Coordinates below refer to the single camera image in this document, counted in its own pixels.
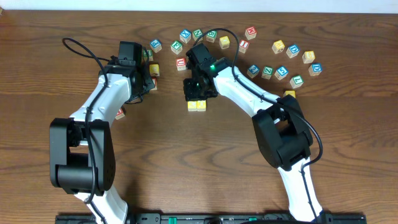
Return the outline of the yellow O block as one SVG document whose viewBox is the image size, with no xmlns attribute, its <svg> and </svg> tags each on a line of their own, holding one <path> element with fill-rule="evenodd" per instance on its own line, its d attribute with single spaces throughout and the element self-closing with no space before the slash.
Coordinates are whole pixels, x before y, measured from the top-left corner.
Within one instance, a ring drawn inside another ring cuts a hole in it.
<svg viewBox="0 0 398 224">
<path fill-rule="evenodd" d="M 197 101 L 197 111 L 206 111 L 206 101 L 205 100 Z"/>
</svg>

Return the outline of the yellow C block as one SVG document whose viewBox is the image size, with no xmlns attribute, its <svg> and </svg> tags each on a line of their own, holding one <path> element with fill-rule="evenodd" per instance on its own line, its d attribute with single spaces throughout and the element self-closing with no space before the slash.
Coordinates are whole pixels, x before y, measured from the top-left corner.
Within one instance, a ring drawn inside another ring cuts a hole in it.
<svg viewBox="0 0 398 224">
<path fill-rule="evenodd" d="M 197 111 L 197 102 L 196 101 L 188 101 L 187 109 L 188 109 L 188 111 Z"/>
</svg>

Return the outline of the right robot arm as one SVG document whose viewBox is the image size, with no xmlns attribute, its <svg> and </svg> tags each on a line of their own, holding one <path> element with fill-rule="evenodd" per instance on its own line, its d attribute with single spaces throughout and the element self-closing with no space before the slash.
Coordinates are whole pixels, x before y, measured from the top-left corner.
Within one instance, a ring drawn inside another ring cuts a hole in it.
<svg viewBox="0 0 398 224">
<path fill-rule="evenodd" d="M 322 207 L 310 175 L 310 147 L 320 141 L 315 128 L 304 118 L 298 101 L 279 97 L 246 78 L 227 58 L 215 59 L 204 44 L 186 53 L 192 75 L 183 81 L 187 101 L 224 96 L 252 119 L 262 156 L 279 171 L 289 200 L 289 212 L 301 222 L 320 222 Z"/>
</svg>

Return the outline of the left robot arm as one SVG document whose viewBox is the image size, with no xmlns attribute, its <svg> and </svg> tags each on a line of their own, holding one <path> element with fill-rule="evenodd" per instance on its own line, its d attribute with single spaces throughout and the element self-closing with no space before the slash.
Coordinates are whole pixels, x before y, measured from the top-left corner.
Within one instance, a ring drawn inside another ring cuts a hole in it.
<svg viewBox="0 0 398 224">
<path fill-rule="evenodd" d="M 149 74 L 149 53 L 136 42 L 122 41 L 118 56 L 97 57 L 86 46 L 83 57 L 99 65 L 98 84 L 85 103 L 68 118 L 49 127 L 50 181 L 80 199 L 89 215 L 57 215 L 56 223 L 135 223 L 129 205 L 113 182 L 116 159 L 111 125 L 124 105 L 142 103 L 155 87 Z"/>
</svg>

